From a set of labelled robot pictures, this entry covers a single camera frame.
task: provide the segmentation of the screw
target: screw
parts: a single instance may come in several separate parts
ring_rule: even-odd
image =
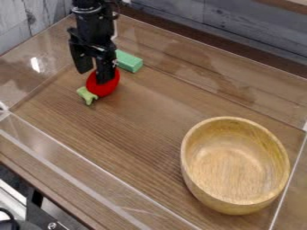
[[[49,225],[47,225],[47,229],[49,230],[53,230],[55,228],[55,223],[50,223]]]

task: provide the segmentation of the robotic arm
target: robotic arm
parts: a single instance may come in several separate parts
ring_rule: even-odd
[[[79,74],[93,68],[94,58],[95,86],[109,84],[117,72],[111,35],[113,21],[118,18],[118,14],[111,13],[113,5],[118,8],[117,0],[73,0],[71,13],[75,16],[75,28],[67,29],[70,54]]]

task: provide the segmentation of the bowl rim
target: bowl rim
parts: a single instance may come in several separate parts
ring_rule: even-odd
[[[202,127],[206,123],[210,123],[210,122],[217,121],[217,120],[236,120],[238,122],[248,123],[249,125],[252,125],[252,126],[257,127],[258,129],[261,129],[268,134],[268,136],[273,139],[273,141],[276,142],[277,147],[280,149],[280,153],[282,154],[282,156],[285,158],[284,173],[282,173],[282,177],[280,179],[278,185],[266,194],[264,194],[262,196],[260,196],[256,199],[245,199],[245,200],[240,200],[240,201],[226,201],[224,199],[220,199],[218,197],[216,197],[213,194],[208,193],[205,190],[202,190],[198,187],[198,185],[194,182],[194,179],[190,176],[190,173],[188,171],[188,165],[186,165],[186,162],[185,162],[185,159],[184,159],[184,156],[185,156],[184,149],[185,149],[186,140],[188,140],[188,138],[190,137],[190,135],[194,133],[194,131],[200,127]],[[253,121],[250,121],[248,119],[238,118],[238,117],[232,117],[232,116],[214,117],[214,118],[204,119],[197,124],[194,124],[192,126],[192,128],[188,130],[188,132],[186,132],[186,134],[185,134],[185,136],[182,138],[181,149],[180,149],[180,160],[181,160],[181,167],[182,167],[182,169],[185,171],[186,177],[192,181],[192,183],[194,184],[194,186],[197,187],[197,189],[200,189],[210,198],[213,198],[213,199],[216,199],[216,200],[218,200],[218,201],[221,201],[224,203],[233,204],[233,205],[249,206],[249,205],[260,204],[260,203],[264,203],[264,202],[269,201],[282,191],[282,189],[286,186],[288,179],[289,179],[289,156],[288,156],[285,147],[282,146],[282,144],[278,141],[277,137],[260,124],[257,124],[256,122],[253,122]]]

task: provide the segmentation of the wooden bowl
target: wooden bowl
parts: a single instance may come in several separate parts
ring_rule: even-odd
[[[182,178],[196,198],[217,212],[244,215],[282,191],[289,159],[273,134],[246,119],[206,119],[181,145]]]

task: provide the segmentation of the green block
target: green block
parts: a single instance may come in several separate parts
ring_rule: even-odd
[[[142,60],[118,49],[115,50],[115,56],[118,67],[131,73],[135,73],[142,66]]]
[[[98,96],[90,93],[85,86],[79,87],[75,92],[78,96],[85,100],[86,105],[90,105],[91,101],[98,99]]]

